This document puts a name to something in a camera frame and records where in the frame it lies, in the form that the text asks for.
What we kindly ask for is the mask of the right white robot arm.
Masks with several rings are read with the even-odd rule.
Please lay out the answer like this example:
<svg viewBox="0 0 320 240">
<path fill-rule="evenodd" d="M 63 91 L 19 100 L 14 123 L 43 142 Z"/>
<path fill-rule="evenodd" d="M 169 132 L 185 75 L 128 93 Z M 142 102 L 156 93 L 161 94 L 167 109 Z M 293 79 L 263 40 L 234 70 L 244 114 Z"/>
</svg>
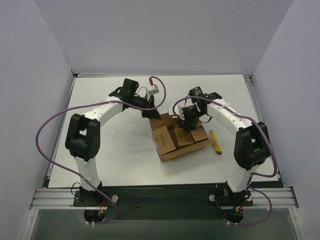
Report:
<svg viewBox="0 0 320 240">
<path fill-rule="evenodd" d="M 179 126 L 185 131 L 195 130 L 199 118 L 207 115 L 235 136 L 233 156 L 236 167 L 227 186 L 233 193 L 244 191 L 255 171 L 271 156 L 267 126 L 240 115 L 218 93 L 203 93 L 199 86 L 191 89 L 182 100 L 188 99 L 191 106 L 181 107 L 176 102 L 171 115 L 179 118 Z"/>
</svg>

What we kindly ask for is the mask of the aluminium front rail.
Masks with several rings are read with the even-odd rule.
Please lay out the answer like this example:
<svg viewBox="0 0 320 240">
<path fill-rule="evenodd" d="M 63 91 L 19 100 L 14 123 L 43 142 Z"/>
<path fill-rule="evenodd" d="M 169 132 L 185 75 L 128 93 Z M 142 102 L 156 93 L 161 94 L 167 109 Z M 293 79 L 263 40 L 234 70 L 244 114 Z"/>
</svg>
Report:
<svg viewBox="0 0 320 240">
<path fill-rule="evenodd" d="M 120 207 L 140 204 L 186 204 L 195 206 L 197 203 L 213 207 L 217 200 L 226 197 L 226 191 L 218 188 L 160 187 L 160 188 L 107 188 L 106 194 Z M 298 208 L 294 190 L 291 188 L 260 188 L 247 194 L 247 207 L 267 209 Z M 70 189 L 38 189 L 31 202 L 32 210 L 100 210 L 112 207 L 111 203 L 101 205 L 90 200 L 81 201 L 78 193 Z"/>
</svg>

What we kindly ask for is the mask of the brown cardboard express box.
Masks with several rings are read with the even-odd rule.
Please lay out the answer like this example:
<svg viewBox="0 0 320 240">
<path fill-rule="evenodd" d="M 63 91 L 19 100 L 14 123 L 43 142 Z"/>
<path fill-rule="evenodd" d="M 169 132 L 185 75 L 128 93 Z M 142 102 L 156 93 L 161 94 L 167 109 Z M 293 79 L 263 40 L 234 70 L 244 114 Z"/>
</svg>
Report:
<svg viewBox="0 0 320 240">
<path fill-rule="evenodd" d="M 207 147 L 212 143 L 202 123 L 195 130 L 185 131 L 179 127 L 179 120 L 168 113 L 160 119 L 149 120 L 153 142 L 162 163 Z"/>
</svg>

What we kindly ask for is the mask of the yellow utility knife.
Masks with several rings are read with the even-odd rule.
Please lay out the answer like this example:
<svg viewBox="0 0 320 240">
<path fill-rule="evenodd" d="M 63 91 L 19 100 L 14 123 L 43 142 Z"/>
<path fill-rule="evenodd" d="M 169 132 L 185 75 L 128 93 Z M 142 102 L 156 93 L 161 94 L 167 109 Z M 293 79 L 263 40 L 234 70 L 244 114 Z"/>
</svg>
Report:
<svg viewBox="0 0 320 240">
<path fill-rule="evenodd" d="M 212 141 L 214 151 L 216 152 L 216 154 L 221 155 L 223 153 L 223 151 L 221 150 L 221 148 L 217 142 L 217 138 L 212 130 L 209 131 L 209 136 Z"/>
</svg>

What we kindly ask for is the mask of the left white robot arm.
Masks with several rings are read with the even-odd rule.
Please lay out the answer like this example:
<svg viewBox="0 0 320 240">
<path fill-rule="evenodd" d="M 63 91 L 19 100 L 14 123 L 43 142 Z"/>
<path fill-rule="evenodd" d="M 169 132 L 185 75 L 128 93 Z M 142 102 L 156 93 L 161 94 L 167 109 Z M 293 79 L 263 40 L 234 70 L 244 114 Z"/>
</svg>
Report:
<svg viewBox="0 0 320 240">
<path fill-rule="evenodd" d="M 145 96 L 138 95 L 139 83 L 125 78 L 122 86 L 112 91 L 103 104 L 84 114 L 73 114 L 69 121 L 65 148 L 73 156 L 80 180 L 80 194 L 92 206 L 101 203 L 103 194 L 100 191 L 102 182 L 98 176 L 96 155 L 101 146 L 101 127 L 112 117 L 125 109 L 141 110 L 141 116 L 147 119 L 160 119 L 161 115 L 155 106 L 155 95 L 159 89 L 149 78 Z"/>
</svg>

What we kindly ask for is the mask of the dark red inner box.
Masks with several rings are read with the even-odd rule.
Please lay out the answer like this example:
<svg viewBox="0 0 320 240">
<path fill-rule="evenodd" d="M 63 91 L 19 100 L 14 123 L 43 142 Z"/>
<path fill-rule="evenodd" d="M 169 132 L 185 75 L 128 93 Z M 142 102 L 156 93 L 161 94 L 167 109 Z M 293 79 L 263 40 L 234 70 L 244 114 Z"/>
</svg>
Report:
<svg viewBox="0 0 320 240">
<path fill-rule="evenodd" d="M 177 149 L 184 148 L 195 143 L 192 134 L 188 131 L 184 131 L 182 128 L 173 128 L 168 132 Z"/>
</svg>

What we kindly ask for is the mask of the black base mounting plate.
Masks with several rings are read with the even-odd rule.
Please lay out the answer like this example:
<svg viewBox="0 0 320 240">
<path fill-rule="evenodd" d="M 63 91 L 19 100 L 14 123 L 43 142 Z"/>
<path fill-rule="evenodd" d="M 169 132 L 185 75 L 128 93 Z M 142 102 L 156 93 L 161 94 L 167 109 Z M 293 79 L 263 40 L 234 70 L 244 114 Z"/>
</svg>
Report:
<svg viewBox="0 0 320 240">
<path fill-rule="evenodd" d="M 115 220 L 220 220 L 231 210 L 243 218 L 243 207 L 253 206 L 248 189 L 233 193 L 225 183 L 107 187 L 99 193 L 75 192 L 73 206 L 84 209 L 88 222 Z"/>
</svg>

